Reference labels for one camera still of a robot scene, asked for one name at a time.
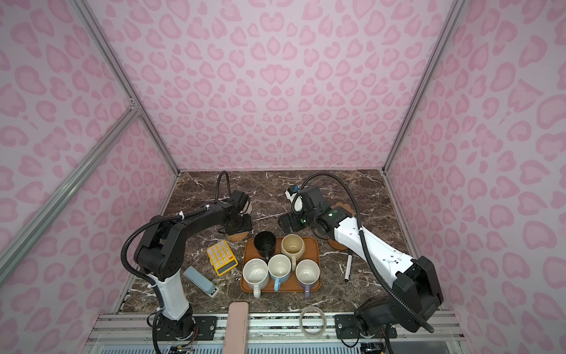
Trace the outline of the woven rattan round coaster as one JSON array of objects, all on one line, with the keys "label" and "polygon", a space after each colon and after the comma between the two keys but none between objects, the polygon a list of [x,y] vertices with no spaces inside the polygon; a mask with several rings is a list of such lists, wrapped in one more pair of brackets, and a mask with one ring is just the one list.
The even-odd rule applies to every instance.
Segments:
[{"label": "woven rattan round coaster", "polygon": [[228,239],[228,241],[230,241],[232,243],[239,243],[239,242],[246,240],[247,237],[249,236],[249,234],[250,234],[250,232],[241,232],[241,233],[229,235],[227,237],[227,239]]}]

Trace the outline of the cream beige mug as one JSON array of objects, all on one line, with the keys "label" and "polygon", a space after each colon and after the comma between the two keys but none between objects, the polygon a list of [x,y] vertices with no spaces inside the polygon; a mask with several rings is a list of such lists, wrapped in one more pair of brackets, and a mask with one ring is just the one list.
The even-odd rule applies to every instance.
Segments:
[{"label": "cream beige mug", "polygon": [[296,234],[288,234],[282,239],[280,249],[281,253],[289,258],[292,271],[295,271],[296,266],[305,254],[304,239]]}]

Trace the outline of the black mug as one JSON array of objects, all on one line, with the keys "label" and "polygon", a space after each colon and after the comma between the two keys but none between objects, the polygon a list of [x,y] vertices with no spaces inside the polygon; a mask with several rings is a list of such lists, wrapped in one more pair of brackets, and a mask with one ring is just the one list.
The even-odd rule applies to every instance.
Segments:
[{"label": "black mug", "polygon": [[275,255],[277,246],[277,238],[274,233],[270,231],[259,232],[254,237],[254,247],[258,251],[258,254],[266,262]]}]

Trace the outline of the cork flower-shaped coaster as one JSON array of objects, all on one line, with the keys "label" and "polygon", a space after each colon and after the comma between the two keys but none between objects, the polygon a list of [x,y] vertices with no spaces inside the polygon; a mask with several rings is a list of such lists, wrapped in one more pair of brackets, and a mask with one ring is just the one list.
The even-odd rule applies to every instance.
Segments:
[{"label": "cork flower-shaped coaster", "polygon": [[346,210],[352,217],[356,215],[354,209],[349,204],[338,202],[335,204],[335,207],[341,207],[342,209]]}]

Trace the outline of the brown round wooden coaster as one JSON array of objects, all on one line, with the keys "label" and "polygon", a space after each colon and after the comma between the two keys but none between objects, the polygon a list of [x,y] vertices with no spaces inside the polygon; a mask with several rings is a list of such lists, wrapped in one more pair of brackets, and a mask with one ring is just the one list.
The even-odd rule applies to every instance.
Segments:
[{"label": "brown round wooden coaster", "polygon": [[339,252],[346,252],[349,249],[347,246],[344,246],[336,240],[329,239],[327,242],[334,250]]}]

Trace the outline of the beige speckled round coaster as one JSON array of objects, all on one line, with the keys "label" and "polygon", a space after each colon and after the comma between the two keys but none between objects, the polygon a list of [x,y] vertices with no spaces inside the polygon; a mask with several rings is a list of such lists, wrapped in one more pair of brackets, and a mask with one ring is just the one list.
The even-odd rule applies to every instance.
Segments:
[{"label": "beige speckled round coaster", "polygon": [[249,215],[249,214],[252,213],[252,210],[253,210],[253,207],[252,207],[251,201],[248,200],[247,203],[246,203],[246,206],[245,206],[245,208],[244,208],[244,210],[243,210],[243,214],[248,214],[248,215]]}]

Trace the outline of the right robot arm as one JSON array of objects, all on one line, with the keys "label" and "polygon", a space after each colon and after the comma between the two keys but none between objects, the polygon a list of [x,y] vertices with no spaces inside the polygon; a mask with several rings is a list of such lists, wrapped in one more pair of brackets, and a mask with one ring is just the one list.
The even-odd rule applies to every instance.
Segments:
[{"label": "right robot arm", "polygon": [[357,216],[340,205],[331,206],[316,186],[290,186],[285,192],[291,211],[278,223],[286,233],[309,228],[317,235],[346,246],[368,263],[387,293],[373,296],[355,310],[355,324],[364,336],[386,325],[400,325],[415,333],[418,322],[429,320],[444,301],[433,263],[424,256],[407,255],[362,227]]}]

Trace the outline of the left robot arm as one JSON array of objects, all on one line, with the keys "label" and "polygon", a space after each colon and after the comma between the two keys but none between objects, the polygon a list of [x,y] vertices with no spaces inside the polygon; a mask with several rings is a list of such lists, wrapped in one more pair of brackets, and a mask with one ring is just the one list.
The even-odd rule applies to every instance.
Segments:
[{"label": "left robot arm", "polygon": [[158,340],[193,340],[198,327],[184,295],[181,266],[187,240],[211,227],[225,232],[251,231],[251,203],[219,200],[196,211],[164,217],[157,215],[125,242],[121,251],[124,267],[147,281],[158,299],[152,337]]}]

